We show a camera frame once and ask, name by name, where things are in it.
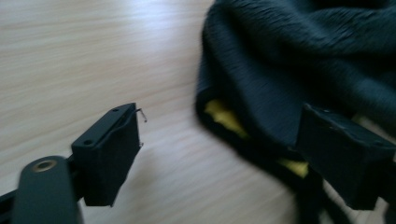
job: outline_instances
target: dark gray knit fabric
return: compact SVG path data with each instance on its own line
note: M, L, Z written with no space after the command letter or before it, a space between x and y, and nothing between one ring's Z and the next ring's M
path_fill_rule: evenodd
M203 43L197 102L225 98L270 147L295 145L304 103L396 134L396 0L218 0Z

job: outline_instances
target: yellow fabric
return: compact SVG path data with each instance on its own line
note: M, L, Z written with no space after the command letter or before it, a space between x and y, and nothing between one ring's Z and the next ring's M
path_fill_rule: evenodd
M240 138L248 140L250 136L242 127L235 113L220 99L209 101L205 106L206 114L210 115L216 123L221 124ZM277 162L304 178L308 174L308 162L279 159Z

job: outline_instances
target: wood grain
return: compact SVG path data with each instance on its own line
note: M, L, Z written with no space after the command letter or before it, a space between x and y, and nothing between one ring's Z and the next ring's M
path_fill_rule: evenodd
M108 109L137 102L145 145L113 208L81 204L86 223L293 223L293 195L194 116L211 4L1 1L0 194L27 163L70 155Z

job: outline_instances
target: black plastic part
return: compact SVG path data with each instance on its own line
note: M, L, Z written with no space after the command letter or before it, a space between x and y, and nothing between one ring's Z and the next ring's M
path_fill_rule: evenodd
M67 160L51 156L25 166L11 223L82 223Z
M381 189L379 196L396 208L396 164L393 163L384 172L386 184Z
M15 194L16 190L13 190L0 197L0 224L8 224L11 222Z
M346 204L372 210L396 146L337 113L304 106L296 150Z
M140 149L135 104L108 111L73 145L88 206L112 205Z
M85 181L84 181L84 176L82 172L76 167L74 157L71 155L68 159L67 162L69 164L69 173L70 176L73 180L73 189L75 191L75 199L76 202L78 202L81 198L84 197L84 192L85 192Z
M396 207L388 206L384 219L386 224L396 224Z

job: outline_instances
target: round hole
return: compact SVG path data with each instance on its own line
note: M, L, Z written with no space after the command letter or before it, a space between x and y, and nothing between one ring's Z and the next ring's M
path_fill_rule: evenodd
M92 144L92 140L86 140L85 142L84 142L84 145L90 145L90 144Z
M33 171L36 173L48 171L52 169L52 167L54 167L55 165L56 161L54 160L41 161L33 166Z

